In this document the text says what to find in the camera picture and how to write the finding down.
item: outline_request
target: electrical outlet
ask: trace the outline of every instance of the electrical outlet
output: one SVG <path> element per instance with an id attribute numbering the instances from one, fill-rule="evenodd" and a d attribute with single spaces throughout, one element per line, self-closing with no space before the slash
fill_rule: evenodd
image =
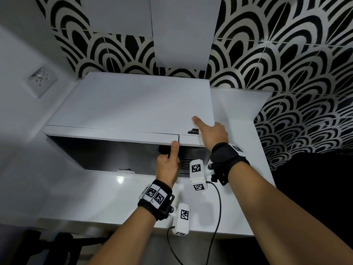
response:
<path id="1" fill-rule="evenodd" d="M 40 98 L 56 80 L 55 73 L 48 65 L 43 65 L 25 78 L 26 84 L 36 98 Z"/>

